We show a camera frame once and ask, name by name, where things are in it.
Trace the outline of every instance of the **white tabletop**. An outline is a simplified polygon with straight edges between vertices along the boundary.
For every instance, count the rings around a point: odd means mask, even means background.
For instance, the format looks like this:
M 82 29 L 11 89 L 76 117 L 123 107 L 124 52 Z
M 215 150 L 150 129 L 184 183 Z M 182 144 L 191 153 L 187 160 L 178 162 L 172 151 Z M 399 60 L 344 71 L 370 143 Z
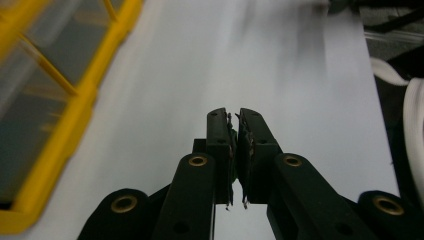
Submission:
M 109 193 L 154 193 L 220 107 L 260 112 L 283 151 L 343 196 L 398 194 L 358 16 L 326 17 L 307 0 L 149 0 L 44 214 L 0 239 L 76 239 Z M 231 211 L 217 207 L 215 239 L 274 239 L 266 206 L 244 210 L 234 188 Z

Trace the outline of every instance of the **white curved tube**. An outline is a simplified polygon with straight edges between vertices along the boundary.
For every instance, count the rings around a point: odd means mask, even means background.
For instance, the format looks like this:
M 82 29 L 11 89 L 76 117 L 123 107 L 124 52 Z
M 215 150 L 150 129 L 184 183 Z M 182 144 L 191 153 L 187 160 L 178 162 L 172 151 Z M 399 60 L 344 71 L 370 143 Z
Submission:
M 424 79 L 412 79 L 406 89 L 403 125 L 409 165 L 424 207 Z
M 370 60 L 374 75 L 377 77 L 396 86 L 407 86 L 409 84 L 387 62 L 378 58 L 370 58 Z

